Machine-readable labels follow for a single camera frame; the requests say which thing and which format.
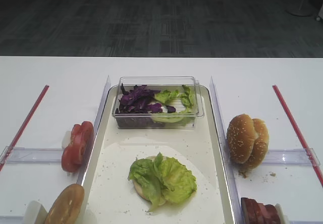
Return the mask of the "tomato slice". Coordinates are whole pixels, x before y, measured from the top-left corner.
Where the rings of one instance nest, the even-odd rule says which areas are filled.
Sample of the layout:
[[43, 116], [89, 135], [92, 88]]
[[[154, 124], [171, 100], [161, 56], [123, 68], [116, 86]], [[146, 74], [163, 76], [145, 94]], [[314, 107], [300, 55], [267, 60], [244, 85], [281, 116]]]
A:
[[70, 143], [63, 151], [61, 157], [61, 167], [64, 171], [75, 173], [83, 163], [85, 150], [90, 139], [85, 142], [81, 140], [81, 135], [76, 137], [75, 143]]
[[89, 121], [84, 121], [82, 124], [75, 124], [71, 132], [71, 142], [76, 142], [76, 137], [81, 135], [81, 140], [87, 142], [93, 134], [93, 124]]

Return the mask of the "white tomato pusher block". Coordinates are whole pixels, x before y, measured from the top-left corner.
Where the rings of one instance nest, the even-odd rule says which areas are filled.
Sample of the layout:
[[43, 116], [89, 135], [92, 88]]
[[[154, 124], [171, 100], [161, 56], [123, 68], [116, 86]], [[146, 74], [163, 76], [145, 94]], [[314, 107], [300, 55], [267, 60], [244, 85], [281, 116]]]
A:
[[62, 140], [62, 149], [65, 149], [71, 143], [71, 135], [71, 131], [66, 131]]

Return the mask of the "sliced red meat stack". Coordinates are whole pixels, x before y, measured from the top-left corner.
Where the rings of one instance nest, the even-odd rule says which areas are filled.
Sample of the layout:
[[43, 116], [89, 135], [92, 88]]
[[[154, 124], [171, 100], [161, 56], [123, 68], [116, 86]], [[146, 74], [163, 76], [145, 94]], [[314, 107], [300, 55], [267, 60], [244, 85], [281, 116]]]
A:
[[282, 223], [278, 210], [271, 204], [264, 205], [254, 199], [240, 198], [245, 223], [249, 224], [279, 224]]

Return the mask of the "white meat pusher block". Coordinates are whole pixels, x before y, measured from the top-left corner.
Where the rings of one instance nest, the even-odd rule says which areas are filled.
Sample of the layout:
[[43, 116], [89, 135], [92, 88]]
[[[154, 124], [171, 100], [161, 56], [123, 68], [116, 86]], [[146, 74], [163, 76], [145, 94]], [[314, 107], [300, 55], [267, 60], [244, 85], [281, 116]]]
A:
[[284, 213], [283, 213], [281, 205], [277, 203], [275, 205], [275, 208], [276, 208], [276, 210], [278, 212], [278, 216], [280, 218], [281, 224], [290, 224], [290, 222], [288, 220], [288, 217], [286, 215], [284, 215]]

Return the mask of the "clear plastic salad box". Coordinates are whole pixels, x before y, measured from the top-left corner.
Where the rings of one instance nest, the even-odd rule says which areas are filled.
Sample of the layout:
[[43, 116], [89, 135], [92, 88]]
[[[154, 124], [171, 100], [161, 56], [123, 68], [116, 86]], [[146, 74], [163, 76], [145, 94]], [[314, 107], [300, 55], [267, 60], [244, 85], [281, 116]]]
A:
[[192, 76], [122, 77], [112, 115], [120, 129], [192, 128], [204, 115]]

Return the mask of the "purple cabbage shreds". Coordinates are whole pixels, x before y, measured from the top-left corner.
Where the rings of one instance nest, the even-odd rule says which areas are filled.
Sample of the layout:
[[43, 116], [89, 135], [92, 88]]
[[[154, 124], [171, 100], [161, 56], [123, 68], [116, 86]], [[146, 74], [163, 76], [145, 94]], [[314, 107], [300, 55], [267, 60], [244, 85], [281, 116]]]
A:
[[159, 109], [161, 104], [155, 102], [154, 95], [159, 93], [159, 90], [151, 90], [146, 88], [147, 85], [137, 86], [129, 91], [125, 90], [121, 84], [123, 96], [119, 100], [119, 107], [116, 109], [116, 114], [155, 114], [161, 113]]

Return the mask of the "clear long divider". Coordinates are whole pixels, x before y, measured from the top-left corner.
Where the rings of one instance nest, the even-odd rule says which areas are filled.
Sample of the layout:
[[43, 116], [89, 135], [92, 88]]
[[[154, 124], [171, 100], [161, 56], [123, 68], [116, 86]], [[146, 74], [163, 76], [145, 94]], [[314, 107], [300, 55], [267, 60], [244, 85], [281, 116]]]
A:
[[76, 182], [78, 185], [81, 185], [81, 186], [85, 185], [86, 175], [89, 173], [89, 165], [90, 165], [90, 161], [91, 161], [91, 158], [93, 155], [95, 140], [97, 137], [98, 129], [100, 126], [100, 122], [102, 119], [102, 115], [103, 115], [103, 111], [105, 108], [106, 99], [109, 94], [110, 87], [111, 87], [111, 80], [110, 80], [110, 76], [108, 75], [103, 92], [102, 92], [102, 96], [101, 96], [100, 104], [99, 104], [97, 114], [95, 117], [95, 121], [93, 124], [93, 134], [92, 134], [92, 136], [90, 138], [90, 142], [88, 143], [86, 150], [85, 150], [85, 155], [84, 155], [85, 161], [81, 165], [81, 168], [80, 168], [79, 174], [78, 174], [78, 179]]
[[230, 160], [229, 147], [227, 146], [227, 140], [225, 135], [226, 132], [224, 129], [217, 88], [213, 77], [211, 77], [210, 79], [209, 89], [211, 93], [213, 115], [218, 134], [222, 166], [225, 175], [226, 189], [229, 197], [231, 217], [233, 218], [233, 223], [245, 223], [243, 211], [241, 209], [240, 197], [237, 191], [237, 185], [234, 175], [234, 166]]

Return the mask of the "front sesame bun top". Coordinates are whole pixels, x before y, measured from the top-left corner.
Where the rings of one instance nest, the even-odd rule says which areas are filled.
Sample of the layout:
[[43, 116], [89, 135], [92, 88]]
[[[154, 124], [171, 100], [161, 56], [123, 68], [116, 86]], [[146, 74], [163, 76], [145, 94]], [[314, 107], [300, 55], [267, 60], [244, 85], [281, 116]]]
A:
[[235, 116], [227, 129], [227, 143], [233, 162], [243, 164], [250, 157], [255, 141], [254, 123], [247, 114]]

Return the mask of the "bottom bun half on tray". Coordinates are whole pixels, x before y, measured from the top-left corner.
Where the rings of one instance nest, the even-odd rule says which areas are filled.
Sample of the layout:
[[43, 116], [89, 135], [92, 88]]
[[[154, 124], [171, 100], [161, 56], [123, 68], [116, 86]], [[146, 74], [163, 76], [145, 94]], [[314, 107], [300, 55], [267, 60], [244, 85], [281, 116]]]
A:
[[[144, 195], [144, 193], [143, 193], [143, 189], [142, 189], [142, 187], [141, 187], [141, 185], [136, 181], [136, 180], [132, 180], [132, 182], [133, 182], [133, 185], [134, 185], [134, 188], [135, 188], [135, 190], [136, 190], [136, 192], [137, 192], [137, 194], [139, 195], [139, 196], [141, 196], [143, 199], [145, 199], [145, 200], [147, 200], [147, 201], [150, 201], [145, 195]], [[161, 196], [161, 198], [159, 199], [159, 206], [162, 206], [162, 205], [164, 205], [165, 203], [166, 203], [167, 201], [164, 199], [164, 197], [163, 196]]]

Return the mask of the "right clear long divider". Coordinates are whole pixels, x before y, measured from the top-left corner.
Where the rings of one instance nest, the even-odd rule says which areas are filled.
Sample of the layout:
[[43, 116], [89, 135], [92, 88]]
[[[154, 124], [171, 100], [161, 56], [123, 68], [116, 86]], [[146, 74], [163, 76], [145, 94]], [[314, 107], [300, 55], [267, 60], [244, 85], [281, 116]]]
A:
[[226, 189], [229, 197], [231, 217], [233, 218], [233, 223], [245, 223], [243, 211], [241, 209], [240, 197], [237, 191], [237, 185], [234, 175], [234, 166], [230, 160], [229, 147], [227, 146], [227, 140], [225, 135], [226, 132], [224, 129], [217, 88], [213, 77], [211, 77], [210, 79], [209, 89], [211, 93], [213, 115], [218, 134], [222, 166], [225, 175]]

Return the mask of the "white metal tray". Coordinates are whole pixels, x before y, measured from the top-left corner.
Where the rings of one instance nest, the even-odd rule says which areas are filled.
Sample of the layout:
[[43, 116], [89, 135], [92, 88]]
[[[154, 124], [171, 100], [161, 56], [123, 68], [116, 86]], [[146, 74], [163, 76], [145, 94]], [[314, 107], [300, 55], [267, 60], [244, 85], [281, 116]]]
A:
[[[84, 223], [233, 223], [210, 94], [200, 89], [204, 116], [193, 128], [119, 129], [112, 116], [117, 88], [110, 89], [99, 128], [96, 169]], [[128, 173], [136, 159], [173, 157], [196, 177], [197, 191], [181, 205], [150, 203], [135, 191]]]

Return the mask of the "rear sesame bun top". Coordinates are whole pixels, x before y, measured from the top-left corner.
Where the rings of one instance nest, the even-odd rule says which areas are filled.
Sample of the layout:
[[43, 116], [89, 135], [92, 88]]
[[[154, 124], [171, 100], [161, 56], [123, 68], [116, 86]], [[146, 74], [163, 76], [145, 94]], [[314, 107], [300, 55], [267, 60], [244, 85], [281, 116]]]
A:
[[253, 123], [258, 137], [255, 139], [252, 153], [245, 163], [247, 169], [254, 169], [262, 163], [267, 154], [270, 140], [265, 121], [261, 119], [253, 119]]

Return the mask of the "clear track upper right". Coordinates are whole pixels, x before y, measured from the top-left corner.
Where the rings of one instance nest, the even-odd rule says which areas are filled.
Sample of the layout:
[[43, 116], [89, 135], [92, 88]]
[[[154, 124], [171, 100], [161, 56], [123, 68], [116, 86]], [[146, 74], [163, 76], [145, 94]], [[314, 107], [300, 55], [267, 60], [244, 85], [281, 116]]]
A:
[[261, 164], [320, 166], [320, 161], [312, 148], [270, 149]]

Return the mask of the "clear track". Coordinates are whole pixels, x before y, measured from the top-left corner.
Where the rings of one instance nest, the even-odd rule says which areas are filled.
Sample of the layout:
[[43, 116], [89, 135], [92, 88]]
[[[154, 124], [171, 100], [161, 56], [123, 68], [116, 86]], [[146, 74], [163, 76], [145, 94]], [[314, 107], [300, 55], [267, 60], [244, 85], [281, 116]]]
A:
[[24, 148], [6, 146], [1, 154], [1, 163], [61, 163], [61, 148]]
[[261, 164], [320, 166], [320, 161], [312, 148], [270, 149]]
[[22, 216], [0, 216], [0, 224], [22, 224]]

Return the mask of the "right red rail strip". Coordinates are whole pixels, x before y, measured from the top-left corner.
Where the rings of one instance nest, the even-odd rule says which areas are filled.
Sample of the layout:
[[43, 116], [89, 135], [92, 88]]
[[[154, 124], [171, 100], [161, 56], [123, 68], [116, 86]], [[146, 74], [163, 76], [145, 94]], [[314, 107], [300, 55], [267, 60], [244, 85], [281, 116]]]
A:
[[288, 119], [289, 119], [289, 121], [290, 121], [290, 123], [291, 123], [291, 125], [292, 125], [292, 127], [293, 127], [293, 129], [294, 129], [300, 143], [301, 143], [301, 145], [302, 145], [302, 147], [305, 149], [306, 155], [308, 156], [308, 158], [309, 158], [309, 160], [310, 160], [310, 162], [312, 164], [314, 172], [316, 173], [316, 176], [317, 176], [320, 184], [322, 185], [322, 172], [321, 172], [321, 170], [320, 170], [320, 168], [318, 166], [318, 161], [315, 160], [315, 158], [314, 158], [313, 151], [310, 150], [305, 138], [303, 137], [303, 134], [301, 133], [301, 131], [300, 131], [300, 129], [299, 129], [299, 127], [298, 127], [292, 113], [290, 112], [290, 110], [288, 108], [288, 105], [286, 104], [280, 90], [278, 89], [277, 85], [273, 85], [272, 88], [273, 88], [278, 100], [280, 101], [280, 104], [283, 107], [283, 109], [284, 109], [284, 111], [285, 111], [285, 113], [286, 113], [286, 115], [287, 115], [287, 117], [288, 117]]

